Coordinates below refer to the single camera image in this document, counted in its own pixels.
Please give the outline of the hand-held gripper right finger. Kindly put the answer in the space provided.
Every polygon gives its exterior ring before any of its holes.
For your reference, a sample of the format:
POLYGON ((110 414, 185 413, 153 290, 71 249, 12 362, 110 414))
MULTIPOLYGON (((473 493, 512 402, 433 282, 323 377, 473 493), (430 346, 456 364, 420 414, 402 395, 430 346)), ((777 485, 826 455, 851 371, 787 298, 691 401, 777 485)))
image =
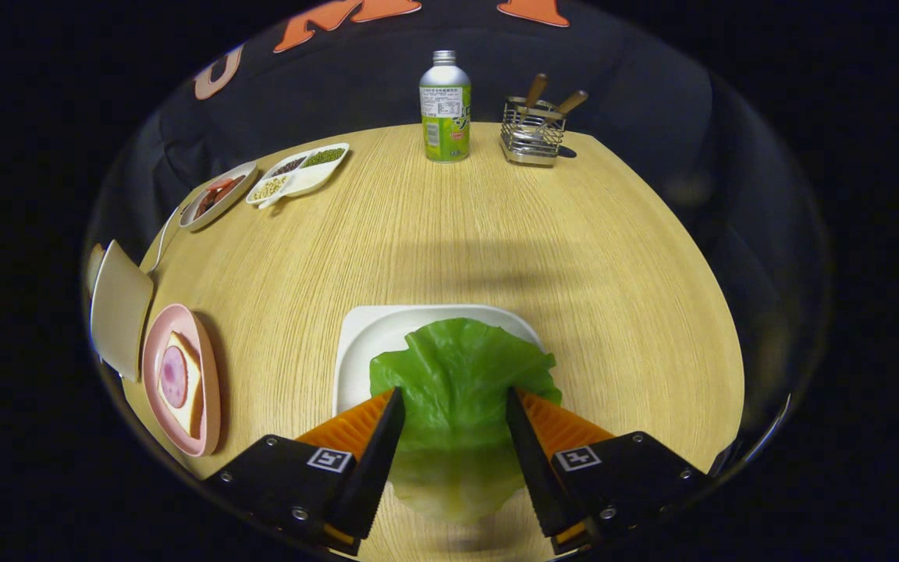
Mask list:
POLYGON ((621 546, 713 487, 646 432, 620 436, 520 388, 506 422, 536 519, 556 555, 621 546))

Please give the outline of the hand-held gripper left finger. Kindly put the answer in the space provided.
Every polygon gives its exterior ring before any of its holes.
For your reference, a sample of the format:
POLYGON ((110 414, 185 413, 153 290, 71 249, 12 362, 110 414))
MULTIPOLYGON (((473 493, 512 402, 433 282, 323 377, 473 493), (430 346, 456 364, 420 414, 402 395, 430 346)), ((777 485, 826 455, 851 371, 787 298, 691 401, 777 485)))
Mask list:
POLYGON ((295 439, 265 435, 206 487, 288 540, 353 557, 377 516, 404 417, 402 390, 389 388, 295 439))

